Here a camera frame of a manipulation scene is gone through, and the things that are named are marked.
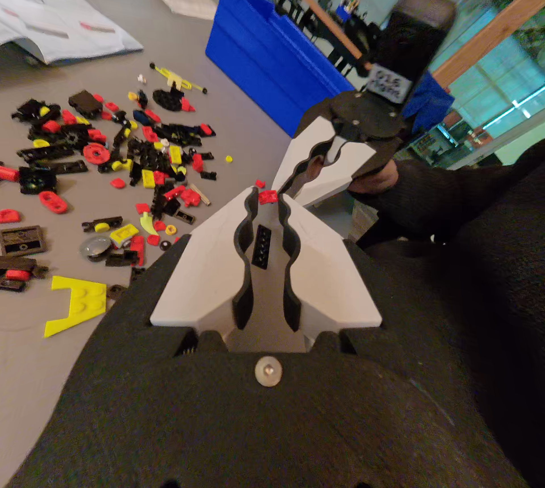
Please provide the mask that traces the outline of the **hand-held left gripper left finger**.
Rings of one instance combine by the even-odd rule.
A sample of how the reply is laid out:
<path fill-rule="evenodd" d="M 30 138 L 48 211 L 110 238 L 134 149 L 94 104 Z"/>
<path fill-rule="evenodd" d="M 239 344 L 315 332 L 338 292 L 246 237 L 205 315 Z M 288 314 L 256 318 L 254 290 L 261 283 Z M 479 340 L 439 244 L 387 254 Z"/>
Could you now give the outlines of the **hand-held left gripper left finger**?
<path fill-rule="evenodd" d="M 249 187 L 190 233 L 150 317 L 156 327 L 243 330 L 253 311 L 250 261 L 258 189 Z"/>

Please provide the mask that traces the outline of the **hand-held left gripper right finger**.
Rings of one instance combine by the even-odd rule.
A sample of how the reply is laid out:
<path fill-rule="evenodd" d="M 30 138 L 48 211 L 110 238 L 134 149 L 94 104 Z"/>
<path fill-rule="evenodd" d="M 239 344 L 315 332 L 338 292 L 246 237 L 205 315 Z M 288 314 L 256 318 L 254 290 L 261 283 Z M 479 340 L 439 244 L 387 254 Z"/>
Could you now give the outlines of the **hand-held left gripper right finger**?
<path fill-rule="evenodd" d="M 383 318 L 345 240 L 287 195 L 278 196 L 284 270 L 283 312 L 312 346 L 323 332 L 380 327 Z"/>

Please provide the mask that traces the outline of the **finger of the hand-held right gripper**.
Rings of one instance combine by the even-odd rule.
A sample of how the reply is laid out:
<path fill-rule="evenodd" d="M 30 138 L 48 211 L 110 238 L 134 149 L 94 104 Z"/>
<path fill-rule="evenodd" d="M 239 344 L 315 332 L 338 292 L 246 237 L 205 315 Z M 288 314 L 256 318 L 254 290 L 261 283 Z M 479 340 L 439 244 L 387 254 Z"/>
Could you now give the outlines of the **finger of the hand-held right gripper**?
<path fill-rule="evenodd" d="M 333 123 L 324 117 L 317 117 L 297 137 L 292 138 L 270 188 L 284 194 L 294 186 L 301 186 L 306 180 L 311 161 L 327 153 L 335 136 Z"/>
<path fill-rule="evenodd" d="M 376 153 L 367 144 L 346 142 L 334 162 L 324 163 L 320 173 L 310 179 L 307 170 L 319 154 L 326 155 L 332 141 L 304 143 L 292 141 L 281 163 L 281 194 L 303 207 L 315 205 L 346 190 L 360 169 Z"/>

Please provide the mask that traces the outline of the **black holed lego plate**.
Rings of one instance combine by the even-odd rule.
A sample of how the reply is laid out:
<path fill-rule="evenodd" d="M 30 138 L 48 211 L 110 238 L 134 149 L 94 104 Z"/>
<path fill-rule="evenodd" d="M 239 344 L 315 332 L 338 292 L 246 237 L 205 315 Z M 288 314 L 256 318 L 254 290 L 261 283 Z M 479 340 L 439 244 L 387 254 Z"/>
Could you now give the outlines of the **black holed lego plate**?
<path fill-rule="evenodd" d="M 251 263 L 263 270 L 268 268 L 272 231 L 258 224 Z"/>

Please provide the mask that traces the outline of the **small red lego clip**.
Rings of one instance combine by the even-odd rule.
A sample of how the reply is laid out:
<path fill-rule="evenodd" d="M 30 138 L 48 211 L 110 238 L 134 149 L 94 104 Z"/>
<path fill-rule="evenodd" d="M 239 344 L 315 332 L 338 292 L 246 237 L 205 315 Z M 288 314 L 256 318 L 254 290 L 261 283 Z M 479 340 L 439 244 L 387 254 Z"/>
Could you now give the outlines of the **small red lego clip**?
<path fill-rule="evenodd" d="M 258 202 L 260 205 L 275 204 L 278 202 L 276 190 L 266 189 L 266 182 L 260 179 L 255 180 L 258 189 Z"/>

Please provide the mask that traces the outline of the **person's right forearm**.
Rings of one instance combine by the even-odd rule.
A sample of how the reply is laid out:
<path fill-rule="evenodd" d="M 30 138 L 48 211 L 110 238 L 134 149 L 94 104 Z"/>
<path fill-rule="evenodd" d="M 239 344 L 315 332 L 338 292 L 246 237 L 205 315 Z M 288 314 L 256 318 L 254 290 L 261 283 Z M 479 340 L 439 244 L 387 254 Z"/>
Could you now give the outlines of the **person's right forearm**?
<path fill-rule="evenodd" d="M 362 250 L 400 237 L 445 243 L 512 184 L 510 166 L 445 170 L 413 160 L 396 162 L 399 179 L 378 195 L 350 193 L 377 210 L 378 220 L 357 241 Z"/>

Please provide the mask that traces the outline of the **pile of lego pieces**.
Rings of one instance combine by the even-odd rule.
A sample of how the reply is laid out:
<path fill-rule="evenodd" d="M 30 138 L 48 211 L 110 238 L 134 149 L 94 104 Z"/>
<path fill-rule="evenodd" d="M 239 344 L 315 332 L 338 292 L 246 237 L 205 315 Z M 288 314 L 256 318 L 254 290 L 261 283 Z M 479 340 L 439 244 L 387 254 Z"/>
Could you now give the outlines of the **pile of lego pieces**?
<path fill-rule="evenodd" d="M 168 85 L 168 89 L 153 91 L 155 106 L 171 112 L 195 112 L 184 91 L 194 89 L 205 95 L 206 87 L 153 62 L 149 67 L 165 77 Z M 87 90 L 68 99 L 73 111 L 32 98 L 26 101 L 11 118 L 29 125 L 28 139 L 33 145 L 17 151 L 22 166 L 10 167 L 1 161 L 1 183 L 17 185 L 23 196 L 35 199 L 44 212 L 55 217 L 72 210 L 59 194 L 59 177 L 88 173 L 90 167 L 101 176 L 111 177 L 108 184 L 116 191 L 139 186 L 152 191 L 150 203 L 135 203 L 139 226 L 122 214 L 111 215 L 114 210 L 109 206 L 105 217 L 78 225 L 89 237 L 82 244 L 84 259 L 105 260 L 106 267 L 130 267 L 138 276 L 145 270 L 147 244 L 166 251 L 180 240 L 177 228 L 163 221 L 165 216 L 192 225 L 195 217 L 187 210 L 211 205 L 204 192 L 188 181 L 187 171 L 192 172 L 189 178 L 217 179 L 217 172 L 206 165 L 214 156 L 198 151 L 202 140 L 216 133 L 208 123 L 166 123 L 150 108 L 143 89 L 129 92 L 127 97 L 135 105 L 132 115 Z M 119 127 L 111 142 L 92 122 L 98 120 Z M 29 282 L 49 277 L 49 266 L 30 258 L 50 250 L 48 233 L 42 224 L 20 226 L 25 219 L 20 210 L 1 206 L 1 292 L 21 293 Z M 105 313 L 107 303 L 124 291 L 120 285 L 107 290 L 99 282 L 53 276 L 51 290 L 61 289 L 70 291 L 70 303 L 64 317 L 44 323 L 44 339 L 97 318 Z"/>

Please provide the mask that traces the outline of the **person's right hand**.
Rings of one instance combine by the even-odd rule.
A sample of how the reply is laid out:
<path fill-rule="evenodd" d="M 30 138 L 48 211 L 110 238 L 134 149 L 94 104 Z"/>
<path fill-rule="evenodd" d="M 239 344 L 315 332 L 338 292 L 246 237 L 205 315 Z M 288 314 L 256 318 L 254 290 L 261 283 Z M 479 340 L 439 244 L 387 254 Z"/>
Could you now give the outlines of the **person's right hand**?
<path fill-rule="evenodd" d="M 347 190 L 354 194 L 378 195 L 394 187 L 398 179 L 397 165 L 392 159 L 379 171 L 355 178 Z"/>

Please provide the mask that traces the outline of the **blue plastic bin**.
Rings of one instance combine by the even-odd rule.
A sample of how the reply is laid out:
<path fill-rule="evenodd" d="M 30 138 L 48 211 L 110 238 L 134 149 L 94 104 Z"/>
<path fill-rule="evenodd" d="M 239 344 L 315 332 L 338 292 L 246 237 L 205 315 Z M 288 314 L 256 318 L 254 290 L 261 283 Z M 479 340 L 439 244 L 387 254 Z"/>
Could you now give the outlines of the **blue plastic bin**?
<path fill-rule="evenodd" d="M 365 94 L 414 118 L 412 131 L 443 119 L 453 98 L 427 72 L 456 19 L 451 0 L 399 0 L 372 52 Z M 269 0 L 219 0 L 208 58 L 289 137 L 307 110 L 350 83 Z"/>

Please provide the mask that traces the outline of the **blue pen cup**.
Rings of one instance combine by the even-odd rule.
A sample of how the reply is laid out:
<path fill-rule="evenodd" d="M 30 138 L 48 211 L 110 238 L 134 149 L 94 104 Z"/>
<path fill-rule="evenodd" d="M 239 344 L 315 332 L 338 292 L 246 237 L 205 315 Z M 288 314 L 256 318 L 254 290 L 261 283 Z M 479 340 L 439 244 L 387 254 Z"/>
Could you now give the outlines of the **blue pen cup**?
<path fill-rule="evenodd" d="M 353 18 L 358 18 L 360 0 L 341 0 L 335 10 L 340 24 L 345 24 Z"/>

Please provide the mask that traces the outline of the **wooden table with black legs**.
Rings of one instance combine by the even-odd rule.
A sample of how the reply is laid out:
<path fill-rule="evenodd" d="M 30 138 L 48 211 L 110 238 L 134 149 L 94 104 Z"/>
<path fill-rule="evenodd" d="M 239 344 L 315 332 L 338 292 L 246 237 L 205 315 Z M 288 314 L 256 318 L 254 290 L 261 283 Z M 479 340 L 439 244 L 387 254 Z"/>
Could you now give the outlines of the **wooden table with black legs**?
<path fill-rule="evenodd" d="M 336 14 L 326 10 L 324 0 L 274 1 L 279 15 L 289 16 L 299 30 L 308 30 L 312 40 L 320 38 L 332 45 L 329 60 L 340 72 L 350 66 L 359 76 L 368 76 L 371 63 L 367 42 L 373 38 L 366 33 L 367 25 L 362 20 L 356 18 L 340 24 Z"/>

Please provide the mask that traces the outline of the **wooden beam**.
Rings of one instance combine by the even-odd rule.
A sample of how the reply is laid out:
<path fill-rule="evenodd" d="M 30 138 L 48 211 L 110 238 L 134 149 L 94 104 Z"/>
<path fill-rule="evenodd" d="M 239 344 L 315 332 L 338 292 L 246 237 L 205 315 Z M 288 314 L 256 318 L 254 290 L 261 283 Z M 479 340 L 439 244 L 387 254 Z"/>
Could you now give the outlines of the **wooden beam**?
<path fill-rule="evenodd" d="M 435 70 L 437 83 L 448 88 L 543 7 L 544 0 L 514 0 Z"/>

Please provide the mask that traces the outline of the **person's black knit sweater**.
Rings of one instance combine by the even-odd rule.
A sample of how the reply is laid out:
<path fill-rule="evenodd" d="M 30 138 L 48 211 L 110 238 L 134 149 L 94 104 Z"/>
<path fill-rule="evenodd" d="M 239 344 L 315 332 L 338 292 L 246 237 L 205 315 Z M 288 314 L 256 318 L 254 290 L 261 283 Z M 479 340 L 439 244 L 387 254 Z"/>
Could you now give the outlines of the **person's black knit sweater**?
<path fill-rule="evenodd" d="M 512 184 L 445 243 L 400 237 L 360 259 L 383 316 L 358 352 L 397 371 L 443 420 L 411 428 L 426 473 L 399 485 L 544 487 L 544 140 L 512 165 Z"/>

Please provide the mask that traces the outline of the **white instruction booklet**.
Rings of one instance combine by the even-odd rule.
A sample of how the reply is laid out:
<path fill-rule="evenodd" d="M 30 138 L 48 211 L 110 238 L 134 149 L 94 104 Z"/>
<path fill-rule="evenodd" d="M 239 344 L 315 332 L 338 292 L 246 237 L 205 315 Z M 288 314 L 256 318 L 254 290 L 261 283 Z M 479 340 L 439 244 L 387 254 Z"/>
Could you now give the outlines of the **white instruction booklet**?
<path fill-rule="evenodd" d="M 85 0 L 1 0 L 1 46 L 44 64 L 142 51 L 142 44 Z"/>

